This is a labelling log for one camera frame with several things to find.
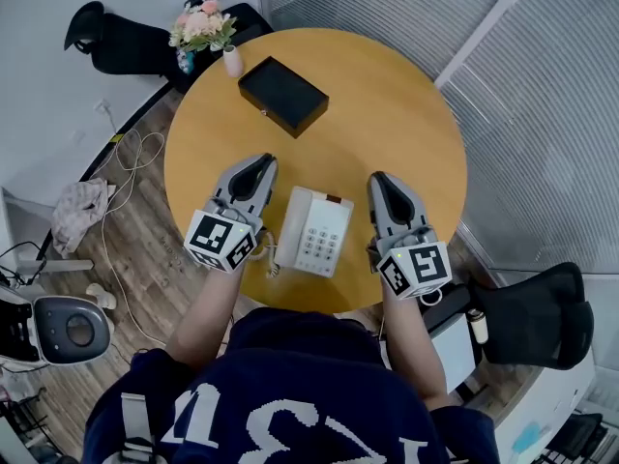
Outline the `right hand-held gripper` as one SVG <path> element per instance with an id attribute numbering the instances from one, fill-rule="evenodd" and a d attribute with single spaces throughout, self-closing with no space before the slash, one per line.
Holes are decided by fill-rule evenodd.
<path id="1" fill-rule="evenodd" d="M 379 240 L 375 269 L 398 300 L 437 293 L 452 280 L 447 245 L 439 241 L 421 197 L 402 179 L 376 171 L 368 179 L 371 221 Z M 407 230 L 395 236 L 393 229 Z"/>

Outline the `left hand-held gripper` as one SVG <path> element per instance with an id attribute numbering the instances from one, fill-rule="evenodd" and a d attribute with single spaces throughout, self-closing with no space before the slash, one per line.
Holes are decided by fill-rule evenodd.
<path id="1" fill-rule="evenodd" d="M 235 272 L 257 248 L 261 218 L 278 176 L 273 155 L 256 155 L 228 167 L 205 209 L 195 210 L 184 248 L 198 264 Z M 228 203 L 237 202 L 240 208 Z"/>

